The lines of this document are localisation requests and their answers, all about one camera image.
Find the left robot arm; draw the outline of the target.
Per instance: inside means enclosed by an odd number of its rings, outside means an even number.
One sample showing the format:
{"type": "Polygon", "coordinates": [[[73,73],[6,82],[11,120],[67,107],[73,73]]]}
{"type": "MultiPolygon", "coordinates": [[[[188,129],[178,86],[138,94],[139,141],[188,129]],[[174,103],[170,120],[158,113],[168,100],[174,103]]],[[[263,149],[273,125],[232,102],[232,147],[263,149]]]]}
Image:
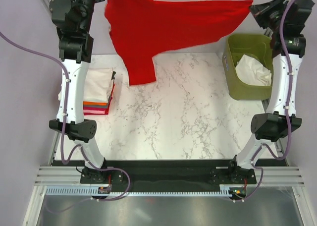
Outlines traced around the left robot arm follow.
{"type": "Polygon", "coordinates": [[[92,178],[103,183],[109,172],[103,168],[105,158],[100,153],[95,134],[97,123],[84,118],[83,98],[87,72],[91,62],[94,39],[90,27],[94,6],[105,0],[51,0],[50,12],[59,38],[59,58],[62,67],[60,107],[50,129],[61,133],[60,153],[63,164],[71,157],[64,155],[64,139],[75,144],[70,152],[79,149],[92,178]]]}

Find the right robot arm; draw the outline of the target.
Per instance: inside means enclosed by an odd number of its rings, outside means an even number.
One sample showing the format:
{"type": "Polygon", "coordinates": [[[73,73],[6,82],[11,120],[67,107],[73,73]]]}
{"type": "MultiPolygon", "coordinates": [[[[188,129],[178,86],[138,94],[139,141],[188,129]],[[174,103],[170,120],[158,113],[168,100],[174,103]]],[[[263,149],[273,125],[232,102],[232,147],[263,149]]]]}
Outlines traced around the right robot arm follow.
{"type": "Polygon", "coordinates": [[[269,104],[265,113],[252,118],[252,135],[244,149],[234,157],[236,166],[227,170],[228,180],[239,183],[243,169],[252,169],[265,149],[272,152],[269,143],[287,138],[284,154],[288,154],[292,132],[301,124],[296,116],[295,95],[299,69],[305,55],[306,39],[301,33],[315,3],[312,0],[272,0],[251,5],[250,13],[262,28],[273,34],[273,81],[269,104]]]}

